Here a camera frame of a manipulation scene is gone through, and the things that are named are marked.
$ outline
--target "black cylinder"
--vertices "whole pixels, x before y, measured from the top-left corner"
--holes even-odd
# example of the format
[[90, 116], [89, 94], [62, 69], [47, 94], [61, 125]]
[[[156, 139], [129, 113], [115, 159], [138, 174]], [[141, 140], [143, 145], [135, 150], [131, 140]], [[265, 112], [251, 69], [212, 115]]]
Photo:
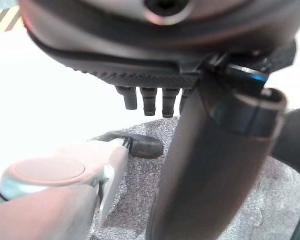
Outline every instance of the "black cylinder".
[[206, 80], [185, 103], [162, 171], [147, 240], [215, 240], [254, 185], [283, 121], [285, 97]]

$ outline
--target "black plastic housing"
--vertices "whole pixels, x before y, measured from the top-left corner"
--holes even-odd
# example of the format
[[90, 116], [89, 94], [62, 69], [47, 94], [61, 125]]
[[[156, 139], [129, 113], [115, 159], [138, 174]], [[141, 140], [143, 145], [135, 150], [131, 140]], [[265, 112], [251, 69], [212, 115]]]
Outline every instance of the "black plastic housing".
[[19, 0], [31, 38], [55, 60], [122, 87], [193, 88], [216, 53], [271, 53], [293, 41], [300, 0], [253, 0], [214, 17], [157, 26], [78, 0]]

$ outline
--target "yellow black striped tape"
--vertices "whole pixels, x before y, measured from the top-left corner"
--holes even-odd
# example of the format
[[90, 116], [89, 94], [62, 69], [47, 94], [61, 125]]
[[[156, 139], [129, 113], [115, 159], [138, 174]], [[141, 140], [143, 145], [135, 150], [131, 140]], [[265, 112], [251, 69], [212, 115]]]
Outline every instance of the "yellow black striped tape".
[[23, 28], [19, 6], [0, 10], [0, 33]]

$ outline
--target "gray carpet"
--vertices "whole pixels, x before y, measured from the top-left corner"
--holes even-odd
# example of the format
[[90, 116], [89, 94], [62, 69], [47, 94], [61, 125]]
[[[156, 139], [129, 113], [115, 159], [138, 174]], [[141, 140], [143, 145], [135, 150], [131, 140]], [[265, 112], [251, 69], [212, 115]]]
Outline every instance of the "gray carpet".
[[[126, 174], [102, 229], [89, 240], [144, 240], [152, 199], [178, 118], [134, 126], [128, 131], [160, 139], [164, 155], [158, 159], [130, 157]], [[260, 180], [219, 240], [289, 240], [300, 217], [300, 175], [269, 158]]]

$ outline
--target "white background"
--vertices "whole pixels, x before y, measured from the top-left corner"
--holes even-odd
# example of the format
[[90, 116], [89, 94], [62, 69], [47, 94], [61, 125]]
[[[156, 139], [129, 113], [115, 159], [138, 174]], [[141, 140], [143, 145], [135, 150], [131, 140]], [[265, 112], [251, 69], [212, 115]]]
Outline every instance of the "white background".
[[[274, 73], [268, 82], [286, 93], [290, 108], [300, 107], [300, 32], [297, 39], [294, 66]], [[0, 176], [9, 164], [58, 145], [159, 119], [161, 96], [159, 92], [155, 117], [144, 116], [140, 94], [138, 110], [125, 110], [114, 86], [50, 59], [24, 30], [1, 34]]]

